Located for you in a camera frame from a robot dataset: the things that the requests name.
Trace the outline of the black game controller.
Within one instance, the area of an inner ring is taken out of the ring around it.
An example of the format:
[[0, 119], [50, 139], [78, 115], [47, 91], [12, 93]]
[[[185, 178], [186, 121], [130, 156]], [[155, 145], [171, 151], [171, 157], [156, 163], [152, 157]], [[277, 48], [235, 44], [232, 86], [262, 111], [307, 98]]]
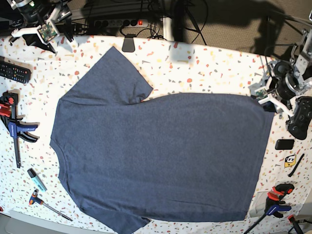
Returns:
[[305, 140], [312, 119], [312, 97], [299, 97], [295, 104], [293, 116], [286, 121], [287, 131], [296, 139]]

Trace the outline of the blue T-shirt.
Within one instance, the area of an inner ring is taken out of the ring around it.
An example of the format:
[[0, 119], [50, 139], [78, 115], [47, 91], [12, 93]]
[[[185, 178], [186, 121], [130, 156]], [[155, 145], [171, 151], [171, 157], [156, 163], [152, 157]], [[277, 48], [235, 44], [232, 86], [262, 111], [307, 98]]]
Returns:
[[151, 92], [111, 48], [59, 99], [50, 145], [72, 200], [119, 234], [243, 220], [274, 114], [247, 96]]

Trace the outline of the blue bar clamp right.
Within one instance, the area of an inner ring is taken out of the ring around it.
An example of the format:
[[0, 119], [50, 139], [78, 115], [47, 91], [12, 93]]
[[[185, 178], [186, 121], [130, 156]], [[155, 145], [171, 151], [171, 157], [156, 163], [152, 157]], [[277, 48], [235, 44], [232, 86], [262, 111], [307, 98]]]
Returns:
[[273, 186], [272, 191], [267, 193], [264, 214], [251, 226], [244, 234], [248, 234], [255, 226], [257, 226], [265, 217], [273, 215], [277, 218], [282, 218], [281, 212], [290, 211], [292, 208], [285, 205], [283, 200], [286, 195], [290, 195], [294, 190], [294, 185], [291, 183], [278, 184]]

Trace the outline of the yellow face sticker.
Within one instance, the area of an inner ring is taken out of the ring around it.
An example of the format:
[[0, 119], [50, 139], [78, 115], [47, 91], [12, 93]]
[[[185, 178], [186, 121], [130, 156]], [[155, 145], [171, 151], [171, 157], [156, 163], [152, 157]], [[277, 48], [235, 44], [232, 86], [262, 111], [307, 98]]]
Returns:
[[292, 167], [296, 164], [296, 154], [287, 156], [284, 161], [284, 167]]

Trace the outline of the black TV remote control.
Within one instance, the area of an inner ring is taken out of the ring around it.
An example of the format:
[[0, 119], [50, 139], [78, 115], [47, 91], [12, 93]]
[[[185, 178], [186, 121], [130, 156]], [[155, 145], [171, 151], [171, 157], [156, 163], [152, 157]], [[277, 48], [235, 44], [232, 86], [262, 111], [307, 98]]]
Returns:
[[0, 76], [22, 84], [27, 84], [31, 78], [31, 71], [27, 68], [1, 61]]

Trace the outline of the orange clamp bottom right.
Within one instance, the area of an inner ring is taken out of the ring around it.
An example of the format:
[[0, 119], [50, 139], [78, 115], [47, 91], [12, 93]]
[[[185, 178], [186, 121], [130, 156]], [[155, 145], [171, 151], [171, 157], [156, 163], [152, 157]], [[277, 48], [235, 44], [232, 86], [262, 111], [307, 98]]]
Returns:
[[298, 222], [294, 218], [294, 215], [288, 216], [288, 221], [292, 224], [292, 227], [288, 231], [288, 234], [291, 233], [291, 231], [295, 231], [296, 234], [303, 234], [302, 229], [300, 228]]

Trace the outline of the orange handled T-wrench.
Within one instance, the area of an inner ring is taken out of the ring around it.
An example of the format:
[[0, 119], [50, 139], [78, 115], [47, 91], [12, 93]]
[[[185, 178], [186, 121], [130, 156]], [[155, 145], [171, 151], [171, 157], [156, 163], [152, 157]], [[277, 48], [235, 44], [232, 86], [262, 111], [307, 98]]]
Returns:
[[66, 216], [65, 214], [57, 211], [53, 207], [49, 206], [46, 202], [44, 202], [42, 199], [38, 197], [39, 191], [38, 189], [35, 189], [34, 192], [31, 194], [31, 197], [29, 199], [29, 205], [34, 205], [35, 203], [39, 205], [43, 205], [49, 210], [55, 212], [56, 214], [60, 215], [61, 217], [65, 218], [66, 220], [73, 221], [70, 217]]

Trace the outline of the white power strip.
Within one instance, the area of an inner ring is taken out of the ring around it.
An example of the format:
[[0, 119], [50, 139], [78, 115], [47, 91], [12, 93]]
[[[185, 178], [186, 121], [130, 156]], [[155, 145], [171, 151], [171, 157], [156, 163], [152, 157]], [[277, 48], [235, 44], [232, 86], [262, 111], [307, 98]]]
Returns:
[[146, 28], [149, 23], [147, 19], [98, 19], [94, 21], [95, 28]]

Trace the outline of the blue bar clamp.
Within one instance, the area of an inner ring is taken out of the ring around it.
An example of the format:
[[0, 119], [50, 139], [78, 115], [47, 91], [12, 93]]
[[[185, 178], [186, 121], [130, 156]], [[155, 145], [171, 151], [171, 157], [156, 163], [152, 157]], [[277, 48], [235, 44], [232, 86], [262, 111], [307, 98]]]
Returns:
[[281, 212], [290, 211], [292, 208], [285, 205], [283, 200], [286, 195], [290, 195], [294, 190], [294, 185], [291, 183], [278, 184], [273, 186], [272, 191], [267, 193], [264, 214], [251, 226], [244, 234], [248, 234], [255, 226], [257, 226], [265, 217], [273, 215], [277, 218], [282, 218]]
[[0, 120], [9, 132], [14, 142], [15, 158], [17, 168], [21, 167], [19, 138], [24, 141], [35, 143], [37, 136], [28, 134], [38, 128], [37, 124], [23, 124], [22, 117], [17, 115], [19, 95], [17, 93], [4, 92], [0, 97]]

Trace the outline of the blue bar clamp left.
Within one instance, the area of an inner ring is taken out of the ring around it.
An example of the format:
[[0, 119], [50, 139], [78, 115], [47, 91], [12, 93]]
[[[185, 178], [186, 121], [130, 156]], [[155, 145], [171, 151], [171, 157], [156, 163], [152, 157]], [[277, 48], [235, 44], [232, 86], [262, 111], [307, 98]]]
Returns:
[[9, 132], [14, 142], [15, 158], [17, 168], [21, 167], [19, 138], [24, 141], [35, 143], [37, 136], [28, 134], [38, 128], [37, 124], [23, 124], [22, 117], [17, 115], [19, 95], [17, 93], [4, 92], [0, 97], [0, 120]]

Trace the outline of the black table clamp mount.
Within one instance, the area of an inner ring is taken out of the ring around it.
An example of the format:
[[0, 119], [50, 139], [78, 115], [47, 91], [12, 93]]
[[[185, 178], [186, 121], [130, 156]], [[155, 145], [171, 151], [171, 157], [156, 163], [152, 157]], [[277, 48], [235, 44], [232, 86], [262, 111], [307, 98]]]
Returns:
[[122, 45], [122, 51], [125, 53], [133, 53], [135, 51], [135, 44], [134, 38], [136, 37], [135, 34], [127, 34], [124, 37], [124, 42]]

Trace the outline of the clear plastic bag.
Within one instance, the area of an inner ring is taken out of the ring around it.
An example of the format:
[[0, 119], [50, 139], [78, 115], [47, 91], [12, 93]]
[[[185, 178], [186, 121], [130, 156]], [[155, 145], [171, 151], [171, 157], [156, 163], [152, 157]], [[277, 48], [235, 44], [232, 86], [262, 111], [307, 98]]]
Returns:
[[255, 195], [249, 211], [250, 217], [260, 217], [265, 212], [267, 192], [259, 192]]

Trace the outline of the light blue highlighter pen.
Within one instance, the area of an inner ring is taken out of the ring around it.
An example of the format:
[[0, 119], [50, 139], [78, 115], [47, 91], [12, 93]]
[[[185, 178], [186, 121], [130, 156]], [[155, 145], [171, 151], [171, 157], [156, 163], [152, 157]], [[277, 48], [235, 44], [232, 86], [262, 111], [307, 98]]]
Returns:
[[46, 192], [47, 188], [43, 184], [42, 180], [39, 178], [38, 174], [32, 168], [28, 169], [27, 172], [36, 187], [39, 188], [42, 192]]

